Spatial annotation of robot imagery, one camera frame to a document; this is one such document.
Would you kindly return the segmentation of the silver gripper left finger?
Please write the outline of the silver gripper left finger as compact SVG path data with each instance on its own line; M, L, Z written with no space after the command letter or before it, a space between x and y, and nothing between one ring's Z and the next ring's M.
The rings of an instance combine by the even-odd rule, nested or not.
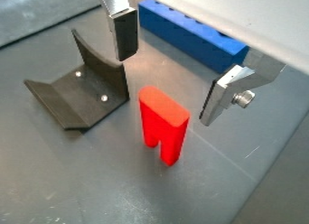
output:
M138 11L129 0L101 0L114 35L117 58L125 61L138 51Z

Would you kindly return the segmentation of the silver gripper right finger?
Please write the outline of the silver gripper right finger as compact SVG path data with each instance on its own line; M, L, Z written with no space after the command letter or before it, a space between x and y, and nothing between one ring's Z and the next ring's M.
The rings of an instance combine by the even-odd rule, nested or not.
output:
M255 99L252 89L271 83L285 66L283 61L251 49L243 64L233 65L213 81L200 115L202 124L210 126L232 105L248 108Z

